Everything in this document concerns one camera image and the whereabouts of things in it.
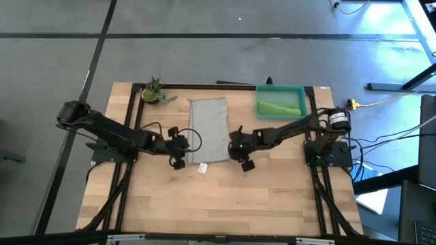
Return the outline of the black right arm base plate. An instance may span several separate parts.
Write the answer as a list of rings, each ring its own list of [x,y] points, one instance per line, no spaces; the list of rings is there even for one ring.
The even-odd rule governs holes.
[[[307,165],[316,167],[352,167],[351,150],[346,142],[320,146],[316,141],[303,144]]]

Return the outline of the black computer tower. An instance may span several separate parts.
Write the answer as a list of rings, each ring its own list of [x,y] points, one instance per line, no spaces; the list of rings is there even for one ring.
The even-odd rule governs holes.
[[[423,95],[420,106],[418,147],[418,179],[425,186],[436,189],[436,96]]]

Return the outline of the black desk cabinet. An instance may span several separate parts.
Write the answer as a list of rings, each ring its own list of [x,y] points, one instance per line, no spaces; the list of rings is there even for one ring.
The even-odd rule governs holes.
[[[405,180],[401,185],[398,234],[400,242],[417,244],[415,222],[436,225],[436,191]]]

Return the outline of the black overhead rig beam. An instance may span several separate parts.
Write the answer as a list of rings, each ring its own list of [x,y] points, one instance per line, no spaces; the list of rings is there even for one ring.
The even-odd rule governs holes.
[[[74,231],[0,238],[0,245],[90,245],[106,242],[109,235],[130,234],[116,230]],[[227,244],[229,242],[273,242],[295,244],[296,238],[319,238],[334,240],[336,245],[420,245],[398,241],[376,240],[366,236],[322,235],[322,236],[263,236],[263,235],[198,235],[175,233],[145,233],[145,240],[193,240]]]

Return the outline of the black aluminium table frame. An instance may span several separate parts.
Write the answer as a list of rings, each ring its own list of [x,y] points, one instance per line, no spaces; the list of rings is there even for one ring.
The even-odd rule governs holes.
[[[255,115],[255,86],[175,84],[166,86],[178,99],[168,105],[144,105],[140,125],[159,121],[167,137],[170,127],[184,128],[189,121],[189,102],[194,99],[225,97],[228,101],[230,131],[251,133],[253,129],[280,127],[288,122],[258,120]],[[317,134],[312,133],[309,140]],[[322,223],[332,230],[332,219],[323,202],[324,220],[317,217],[311,171],[305,162],[299,135],[270,151],[250,154],[255,169],[243,172],[236,161],[209,165],[205,174],[197,165],[173,170],[167,156],[138,155],[123,214],[122,231],[260,238],[320,236]],[[76,228],[88,225],[108,198],[113,163],[95,168],[89,177]],[[335,204],[350,225],[362,233],[351,178],[338,167],[329,167]]]

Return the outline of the green microfiber towel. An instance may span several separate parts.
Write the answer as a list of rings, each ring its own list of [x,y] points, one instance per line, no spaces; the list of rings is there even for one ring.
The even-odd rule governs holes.
[[[258,102],[257,111],[258,114],[265,115],[300,116],[302,114],[298,108],[276,105],[265,101]]]

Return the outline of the black desk crossbar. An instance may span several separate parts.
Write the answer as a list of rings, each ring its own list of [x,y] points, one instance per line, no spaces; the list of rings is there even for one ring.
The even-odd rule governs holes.
[[[401,185],[404,180],[418,181],[417,165],[356,182],[354,184],[354,194],[361,195],[389,189],[390,187]]]

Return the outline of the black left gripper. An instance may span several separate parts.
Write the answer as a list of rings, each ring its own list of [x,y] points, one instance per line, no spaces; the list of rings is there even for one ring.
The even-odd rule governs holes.
[[[183,157],[189,153],[189,143],[186,137],[179,135],[178,127],[171,127],[168,129],[169,140],[163,137],[162,129],[159,130],[161,139],[159,153],[166,154],[170,157],[169,164],[174,170],[185,168],[185,161]]]

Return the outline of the grey waffle microfiber towel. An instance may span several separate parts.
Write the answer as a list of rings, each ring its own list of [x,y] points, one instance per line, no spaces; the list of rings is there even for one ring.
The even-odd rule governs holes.
[[[199,165],[198,173],[205,174],[208,165],[230,159],[228,154],[228,102],[224,97],[196,99],[189,106],[188,142],[195,150],[187,155],[190,165]]]

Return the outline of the black keyboard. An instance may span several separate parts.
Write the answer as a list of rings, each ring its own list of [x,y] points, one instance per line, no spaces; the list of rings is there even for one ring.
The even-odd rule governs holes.
[[[415,222],[416,243],[436,245],[436,225],[433,223]]]

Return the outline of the white flat board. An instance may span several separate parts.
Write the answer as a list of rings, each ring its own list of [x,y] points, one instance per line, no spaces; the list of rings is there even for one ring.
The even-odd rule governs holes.
[[[370,211],[381,215],[384,211],[388,189],[378,190],[372,193],[358,195],[356,201],[358,204],[369,209]]]

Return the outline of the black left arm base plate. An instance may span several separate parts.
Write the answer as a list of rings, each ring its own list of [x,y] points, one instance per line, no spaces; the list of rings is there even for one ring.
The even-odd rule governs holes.
[[[86,146],[93,151],[91,160],[99,163],[134,162],[138,157],[138,150],[123,137],[98,138],[95,143],[88,142]]]

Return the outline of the teal plastic basket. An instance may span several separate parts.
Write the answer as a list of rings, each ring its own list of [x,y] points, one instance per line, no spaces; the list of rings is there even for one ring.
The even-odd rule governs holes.
[[[255,88],[255,113],[260,120],[299,120],[308,115],[305,89],[302,86],[261,85]],[[258,114],[258,102],[265,101],[276,105],[300,109],[300,116]]]

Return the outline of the silver metal bracket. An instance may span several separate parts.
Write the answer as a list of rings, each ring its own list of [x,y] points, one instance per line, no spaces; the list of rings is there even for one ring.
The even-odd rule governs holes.
[[[145,240],[145,239],[146,239],[145,233],[130,233],[130,234],[109,235],[106,241],[111,244],[116,244],[117,242]]]
[[[334,240],[319,238],[296,238],[296,245],[336,245]]]

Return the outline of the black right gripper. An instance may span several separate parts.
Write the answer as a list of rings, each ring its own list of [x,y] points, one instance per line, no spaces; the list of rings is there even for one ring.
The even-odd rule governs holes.
[[[259,150],[262,131],[260,129],[253,130],[253,133],[247,134],[242,132],[241,125],[237,131],[230,133],[231,146],[228,148],[228,154],[232,160],[236,160],[241,164],[244,172],[255,168],[254,162],[249,158],[249,154]]]

